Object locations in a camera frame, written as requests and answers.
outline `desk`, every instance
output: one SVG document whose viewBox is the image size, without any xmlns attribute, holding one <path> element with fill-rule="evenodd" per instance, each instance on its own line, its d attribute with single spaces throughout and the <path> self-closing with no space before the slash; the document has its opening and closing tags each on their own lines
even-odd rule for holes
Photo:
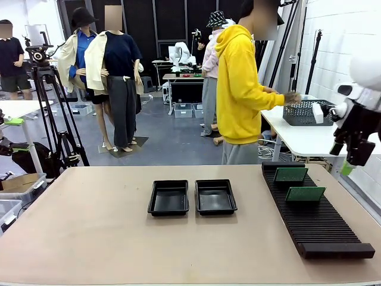
<svg viewBox="0 0 381 286">
<path fill-rule="evenodd" d="M 172 94 L 171 94 L 171 82 L 176 82 L 178 80 L 199 80 L 199 81 L 204 81 L 203 77 L 195 76 L 194 73 L 189 74 L 190 75 L 189 77 L 183 77 L 183 75 L 184 74 L 180 74 L 180 76 L 177 77 L 175 73 L 167 73 L 167 74 L 165 74 L 163 76 L 163 79 L 167 80 L 168 84 L 169 84 L 168 95 L 169 95 L 169 106 L 170 106 L 170 108 L 169 108 L 168 115 L 172 115 L 172 112 L 173 112 Z"/>
<path fill-rule="evenodd" d="M 29 113 L 39 110 L 40 104 L 38 100 L 4 100 L 0 101 L 0 108 L 6 116 L 10 116 L 11 118 L 22 118 Z M 35 144 L 33 143 L 33 140 L 29 134 L 27 120 L 24 121 L 22 127 L 24 130 L 25 138 L 29 144 L 30 155 L 32 156 L 33 164 L 35 165 L 36 171 L 38 173 L 43 173 L 40 160 L 38 159 Z"/>
<path fill-rule="evenodd" d="M 77 167 L 0 238 L 0 284 L 377 284 L 381 227 L 321 166 L 307 167 L 373 259 L 301 258 L 260 165 Z M 187 216 L 147 214 L 163 179 L 189 181 Z M 230 179 L 236 214 L 196 215 L 196 179 Z"/>
<path fill-rule="evenodd" d="M 282 141 L 292 154 L 302 157 L 333 157 L 332 175 L 338 177 L 347 151 L 344 147 L 339 156 L 329 154 L 333 147 L 333 136 L 337 126 L 291 126 L 283 119 L 283 107 L 277 106 L 272 110 L 262 111 L 263 117 L 277 133 L 273 161 L 278 161 Z M 369 137 L 376 143 L 374 155 L 381 155 L 381 143 L 377 134 Z"/>
<path fill-rule="evenodd" d="M 161 83 L 160 83 L 159 66 L 173 66 L 173 63 L 171 63 L 170 61 L 163 61 L 163 60 L 155 60 L 152 63 L 154 64 L 154 66 L 156 68 L 158 89 L 160 89 Z"/>
</svg>

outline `black slotted rack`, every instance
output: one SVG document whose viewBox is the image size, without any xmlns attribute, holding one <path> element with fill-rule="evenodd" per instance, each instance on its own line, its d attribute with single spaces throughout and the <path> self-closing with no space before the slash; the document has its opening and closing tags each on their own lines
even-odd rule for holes
<svg viewBox="0 0 381 286">
<path fill-rule="evenodd" d="M 323 196 L 319 202 L 287 202 L 290 186 L 316 186 L 306 175 L 303 182 L 274 183 L 278 167 L 305 167 L 303 163 L 265 162 L 264 179 L 298 253 L 306 259 L 371 259 L 375 250 L 362 243 Z"/>
</svg>

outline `gray sweatpants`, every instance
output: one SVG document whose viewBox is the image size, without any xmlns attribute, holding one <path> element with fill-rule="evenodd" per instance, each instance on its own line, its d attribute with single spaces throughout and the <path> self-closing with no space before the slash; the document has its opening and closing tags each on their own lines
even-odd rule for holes
<svg viewBox="0 0 381 286">
<path fill-rule="evenodd" d="M 202 109 L 204 110 L 204 134 L 212 134 L 211 125 L 217 123 L 216 100 L 217 99 L 217 79 L 206 77 L 202 89 Z"/>
<path fill-rule="evenodd" d="M 114 144 L 126 148 L 132 141 L 136 123 L 136 87 L 133 79 L 107 77 L 111 113 L 114 118 Z"/>
<path fill-rule="evenodd" d="M 222 165 L 256 165 L 258 162 L 258 143 L 233 145 L 224 141 Z"/>
</svg>

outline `floor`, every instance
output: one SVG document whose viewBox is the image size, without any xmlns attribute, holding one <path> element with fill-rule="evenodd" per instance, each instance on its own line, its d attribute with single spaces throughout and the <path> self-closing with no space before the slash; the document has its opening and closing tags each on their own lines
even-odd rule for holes
<svg viewBox="0 0 381 286">
<path fill-rule="evenodd" d="M 80 138 L 85 146 L 91 166 L 152 166 L 152 165 L 202 165 L 220 164 L 222 146 L 216 147 L 210 138 L 200 137 L 202 120 L 175 119 L 169 116 L 169 106 L 163 104 L 159 93 L 153 93 L 153 100 L 143 105 L 143 110 L 137 115 L 136 136 L 148 137 L 140 151 L 122 158 L 115 158 L 109 153 L 100 154 L 98 146 L 102 145 L 102 135 L 99 131 L 96 117 L 91 114 L 76 117 L 76 125 Z M 63 117 L 56 117 L 57 125 L 64 127 Z M 109 137 L 113 138 L 113 127 L 106 120 Z M 48 146 L 42 116 L 27 122 L 30 133 L 35 141 Z M 7 126 L 4 135 L 13 142 L 24 142 L 21 128 Z M 12 170 L 20 173 L 22 170 L 12 162 L 10 157 L 0 156 L 0 173 Z"/>
</svg>

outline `cream jacket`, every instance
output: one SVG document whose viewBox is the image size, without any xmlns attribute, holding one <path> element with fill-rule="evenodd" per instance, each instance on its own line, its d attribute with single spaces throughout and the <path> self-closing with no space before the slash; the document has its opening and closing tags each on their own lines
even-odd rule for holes
<svg viewBox="0 0 381 286">
<path fill-rule="evenodd" d="M 70 67 L 76 65 L 78 31 L 79 29 L 75 30 L 74 33 L 67 39 L 65 45 L 61 50 L 61 54 L 57 62 L 57 69 L 60 74 L 62 84 L 67 87 L 68 92 L 73 92 L 75 86 L 80 89 L 85 89 L 85 84 L 81 81 L 81 78 L 78 74 L 74 79 L 69 76 Z"/>
<path fill-rule="evenodd" d="M 86 62 L 86 82 L 88 88 L 94 90 L 95 95 L 108 94 L 106 77 L 101 76 L 101 69 L 105 68 L 103 61 L 107 43 L 106 31 L 100 33 L 89 45 L 85 51 Z M 139 65 L 139 72 L 142 72 L 143 66 Z M 136 93 L 143 94 L 142 81 L 136 83 Z"/>
</svg>

